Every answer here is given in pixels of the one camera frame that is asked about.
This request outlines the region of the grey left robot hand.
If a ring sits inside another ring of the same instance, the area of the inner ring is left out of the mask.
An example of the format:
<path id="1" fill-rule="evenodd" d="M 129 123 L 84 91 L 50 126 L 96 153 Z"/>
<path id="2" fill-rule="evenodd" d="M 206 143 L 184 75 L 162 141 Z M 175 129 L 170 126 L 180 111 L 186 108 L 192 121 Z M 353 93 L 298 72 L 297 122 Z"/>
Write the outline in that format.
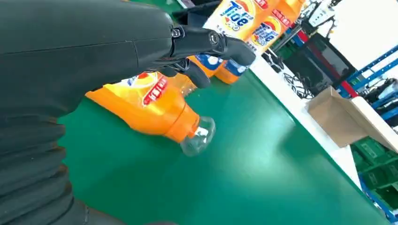
<path id="1" fill-rule="evenodd" d="M 248 66 L 237 38 L 175 25 L 162 9 L 129 0 L 0 3 L 0 222 L 119 225 L 74 197 L 58 119 L 85 94 L 143 72 L 210 83 L 189 61 L 208 54 Z"/>

